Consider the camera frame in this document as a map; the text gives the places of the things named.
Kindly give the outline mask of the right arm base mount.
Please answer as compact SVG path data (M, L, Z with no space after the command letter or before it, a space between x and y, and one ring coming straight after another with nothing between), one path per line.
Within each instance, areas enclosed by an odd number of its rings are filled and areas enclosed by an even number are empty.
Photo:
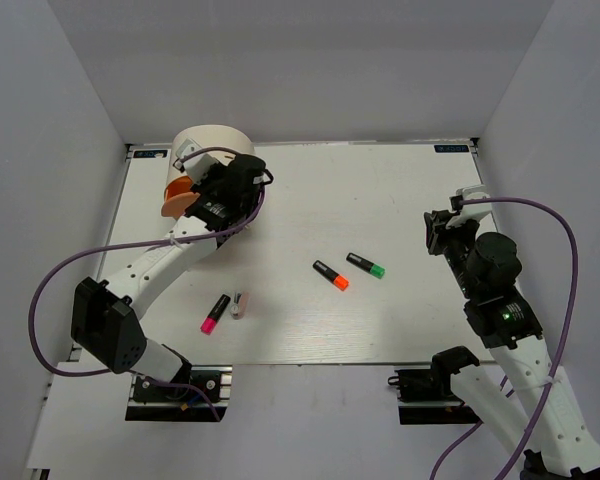
M435 354L423 368L396 369L387 385L397 392L399 423L417 425L473 425L479 417L451 391L451 376L480 361L464 346Z

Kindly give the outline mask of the orange cap black highlighter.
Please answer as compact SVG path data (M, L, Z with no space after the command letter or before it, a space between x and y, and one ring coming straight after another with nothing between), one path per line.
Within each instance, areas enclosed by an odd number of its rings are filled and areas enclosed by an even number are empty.
M349 281L324 262L316 260L312 268L339 290L345 291L348 288Z

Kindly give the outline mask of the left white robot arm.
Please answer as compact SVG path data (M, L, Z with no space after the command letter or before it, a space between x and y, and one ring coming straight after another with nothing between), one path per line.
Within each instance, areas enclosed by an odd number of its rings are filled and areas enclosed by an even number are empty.
M186 159L194 201L164 240L125 268L75 290L71 337L115 374L132 372L156 380L168 398L191 387L189 362L148 339L141 320L153 302L188 268L213 254L256 216L273 177L265 162L237 154L227 164L210 155Z

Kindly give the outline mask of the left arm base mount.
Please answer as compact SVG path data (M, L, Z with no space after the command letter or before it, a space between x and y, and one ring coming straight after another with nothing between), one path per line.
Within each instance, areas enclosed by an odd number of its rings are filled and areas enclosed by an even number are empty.
M125 420L131 422L214 423L229 406L231 366L194 366L188 383L194 389L158 386L135 375Z

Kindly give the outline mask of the orange container drawer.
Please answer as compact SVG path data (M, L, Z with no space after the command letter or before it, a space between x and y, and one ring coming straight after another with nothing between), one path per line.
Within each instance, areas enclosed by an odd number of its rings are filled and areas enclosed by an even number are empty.
M193 182L188 176L168 180L164 190L161 215L174 219L180 218L199 197L198 193L191 190L192 186Z

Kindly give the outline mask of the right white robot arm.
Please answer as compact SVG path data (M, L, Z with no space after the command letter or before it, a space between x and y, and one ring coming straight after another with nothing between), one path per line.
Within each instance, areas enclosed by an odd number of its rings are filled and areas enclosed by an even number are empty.
M548 352L543 329L515 286L522 270L513 240L479 233L480 214L425 214L426 247L447 261L466 299L469 325L509 380L516 404L487 377L477 358L459 346L432 359L431 384L458 397L487 426L509 458L499 472L522 479L600 479L600 445Z

